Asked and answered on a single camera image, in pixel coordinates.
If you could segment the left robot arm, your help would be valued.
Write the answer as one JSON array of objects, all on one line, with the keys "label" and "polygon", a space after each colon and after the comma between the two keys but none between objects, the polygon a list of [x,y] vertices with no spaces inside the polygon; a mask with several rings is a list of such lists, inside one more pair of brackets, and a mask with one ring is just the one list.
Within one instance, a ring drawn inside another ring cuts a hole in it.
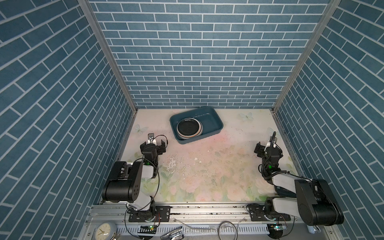
[{"label": "left robot arm", "polygon": [[124,202],[128,210],[138,214],[156,212],[155,197],[141,190],[142,179],[159,178],[159,156],[166,152],[168,141],[158,145],[154,139],[140,145],[142,157],[132,163],[115,162],[102,190],[105,202]]}]

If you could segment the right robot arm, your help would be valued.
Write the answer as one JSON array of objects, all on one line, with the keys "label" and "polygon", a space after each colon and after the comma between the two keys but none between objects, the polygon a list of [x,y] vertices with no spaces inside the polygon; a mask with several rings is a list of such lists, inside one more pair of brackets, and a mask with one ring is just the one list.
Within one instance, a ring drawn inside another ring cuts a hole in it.
[{"label": "right robot arm", "polygon": [[263,179],[275,187],[276,197],[265,201],[264,213],[274,219],[274,214],[285,214],[303,220],[308,226],[333,226],[344,223],[343,211],[323,179],[308,179],[279,168],[282,149],[270,140],[266,146],[257,143],[254,153],[262,159],[259,171]]}]

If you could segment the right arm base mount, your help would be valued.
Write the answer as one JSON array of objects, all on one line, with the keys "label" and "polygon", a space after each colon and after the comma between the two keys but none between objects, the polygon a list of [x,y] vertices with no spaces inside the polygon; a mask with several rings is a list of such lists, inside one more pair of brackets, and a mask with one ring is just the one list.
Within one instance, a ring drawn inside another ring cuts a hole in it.
[{"label": "right arm base mount", "polygon": [[271,209],[267,209],[264,205],[251,203],[246,205],[246,211],[249,213],[252,222],[288,222],[291,220],[290,215],[280,214]]}]

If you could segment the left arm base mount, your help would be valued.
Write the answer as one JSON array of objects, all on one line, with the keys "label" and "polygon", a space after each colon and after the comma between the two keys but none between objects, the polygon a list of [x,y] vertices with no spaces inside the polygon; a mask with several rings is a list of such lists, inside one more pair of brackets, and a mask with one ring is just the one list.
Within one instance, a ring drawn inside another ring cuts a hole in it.
[{"label": "left arm base mount", "polygon": [[151,205],[146,211],[128,211],[128,222],[130,223],[144,223],[156,220],[157,222],[169,222],[171,214],[171,206],[164,205]]}]

